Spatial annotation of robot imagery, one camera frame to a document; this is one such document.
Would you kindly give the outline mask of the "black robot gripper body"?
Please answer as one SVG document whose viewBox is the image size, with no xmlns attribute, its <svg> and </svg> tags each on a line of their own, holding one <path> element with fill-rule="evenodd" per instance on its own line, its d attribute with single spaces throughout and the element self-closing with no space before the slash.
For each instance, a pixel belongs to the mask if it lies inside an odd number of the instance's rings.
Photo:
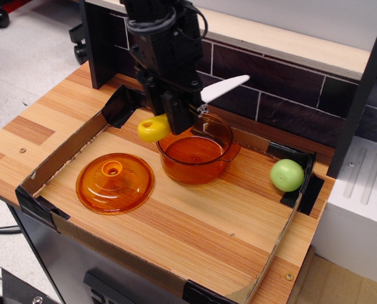
<svg viewBox="0 0 377 304">
<path fill-rule="evenodd" d="M 202 103 L 203 83 L 196 71 L 203 57 L 200 12 L 129 12 L 127 30 L 134 38 L 130 53 L 136 76 L 154 114 L 165 114 L 162 94 L 191 95 L 190 107 Z"/>
</svg>

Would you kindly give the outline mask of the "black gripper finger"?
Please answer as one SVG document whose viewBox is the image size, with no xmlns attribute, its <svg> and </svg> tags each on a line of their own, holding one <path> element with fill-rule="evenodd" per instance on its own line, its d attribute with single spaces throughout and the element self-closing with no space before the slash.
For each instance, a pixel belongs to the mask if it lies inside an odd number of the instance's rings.
<svg viewBox="0 0 377 304">
<path fill-rule="evenodd" d="M 197 116 L 190 107 L 191 95 L 174 94 L 165 91 L 162 94 L 162 103 L 173 134 L 181 134 L 197 122 Z"/>
<path fill-rule="evenodd" d="M 193 113 L 198 117 L 201 118 L 204 114 L 208 113 L 208 105 L 204 102 L 202 102 L 199 105 L 194 105 L 191 107 L 193 110 Z"/>
</svg>

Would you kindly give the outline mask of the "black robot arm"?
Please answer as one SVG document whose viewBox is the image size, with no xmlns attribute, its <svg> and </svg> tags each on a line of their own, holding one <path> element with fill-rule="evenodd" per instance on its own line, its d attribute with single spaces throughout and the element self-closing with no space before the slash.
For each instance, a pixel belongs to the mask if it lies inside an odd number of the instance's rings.
<svg viewBox="0 0 377 304">
<path fill-rule="evenodd" d="M 155 115 L 165 115 L 173 134 L 192 127 L 203 113 L 203 82 L 196 70 L 203 58 L 203 13 L 189 1 L 124 1 L 130 54 L 136 77 Z"/>
</svg>

